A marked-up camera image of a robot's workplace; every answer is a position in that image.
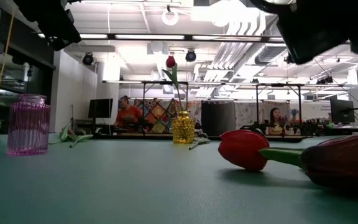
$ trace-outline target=computer monitor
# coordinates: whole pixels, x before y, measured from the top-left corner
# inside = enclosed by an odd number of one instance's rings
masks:
[[[332,122],[353,123],[354,106],[353,101],[347,100],[330,100],[331,103],[331,119]]]
[[[112,99],[91,100],[89,104],[89,118],[111,118]]]

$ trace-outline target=camera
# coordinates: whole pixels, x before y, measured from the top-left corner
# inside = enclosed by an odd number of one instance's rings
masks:
[[[92,65],[92,63],[93,63],[93,54],[92,53],[86,53],[84,58],[82,59],[82,63],[84,63],[84,65]]]
[[[193,49],[189,49],[189,50],[187,51],[187,54],[186,54],[186,61],[187,61],[187,62],[194,62],[194,61],[196,60],[196,58],[197,58],[197,55],[196,55],[196,53],[194,52],[194,50],[193,50]]]

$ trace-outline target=yellow glass vase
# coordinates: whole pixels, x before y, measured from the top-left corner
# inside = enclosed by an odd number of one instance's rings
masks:
[[[182,144],[193,143],[196,120],[189,118],[188,111],[178,111],[178,118],[172,119],[173,142]]]

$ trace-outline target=orange shirt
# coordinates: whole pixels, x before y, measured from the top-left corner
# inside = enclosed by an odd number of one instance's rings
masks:
[[[124,127],[126,123],[136,123],[141,117],[140,110],[135,106],[130,106],[128,110],[118,111],[116,122],[119,127]]]

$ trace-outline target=vase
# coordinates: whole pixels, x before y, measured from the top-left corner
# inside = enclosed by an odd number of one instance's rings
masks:
[[[48,150],[50,106],[46,96],[22,94],[12,104],[7,139],[7,154],[29,156]]]
[[[196,120],[189,118],[188,111],[178,111],[178,117],[172,119],[173,142],[193,143]]]

